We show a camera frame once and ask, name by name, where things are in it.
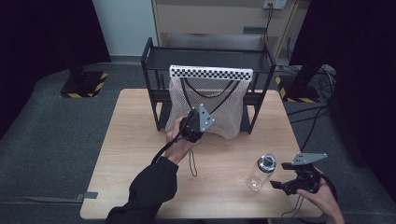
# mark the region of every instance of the person's arm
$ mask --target person's arm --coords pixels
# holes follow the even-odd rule
[[[320,179],[320,189],[317,193],[313,194],[303,189],[297,189],[297,193],[316,205],[327,216],[327,224],[345,224],[340,206],[324,179]]]
[[[175,120],[174,129],[166,134],[167,142],[177,136],[181,119]],[[129,188],[128,203],[111,209],[106,223],[154,223],[161,205],[173,199],[177,192],[177,164],[199,143],[179,139],[170,146],[163,157],[134,179]]]

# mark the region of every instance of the black jacket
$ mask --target black jacket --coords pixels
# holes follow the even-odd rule
[[[129,187],[128,203],[111,209],[106,223],[155,223],[161,205],[177,192],[177,169],[166,158],[146,167]]]

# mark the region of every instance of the electrical outlet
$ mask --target electrical outlet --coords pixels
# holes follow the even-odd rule
[[[285,8],[287,1],[288,0],[265,0],[264,4],[262,5],[262,8],[265,9],[271,8],[271,4],[272,4],[273,9],[283,9]]]
[[[264,4],[262,4],[262,8],[271,8],[271,5],[274,7],[276,0],[265,0]]]

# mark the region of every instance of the checkered strip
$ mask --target checkered strip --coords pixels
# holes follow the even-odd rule
[[[169,68],[169,74],[170,77],[198,77],[198,78],[251,81],[253,76],[253,70],[245,69],[245,68],[171,65]]]

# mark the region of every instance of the clear glass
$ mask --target clear glass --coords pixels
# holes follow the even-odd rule
[[[249,176],[247,177],[247,187],[254,191],[259,191],[268,181],[270,175],[276,167],[276,156],[273,153],[267,153],[259,158],[253,165]]]

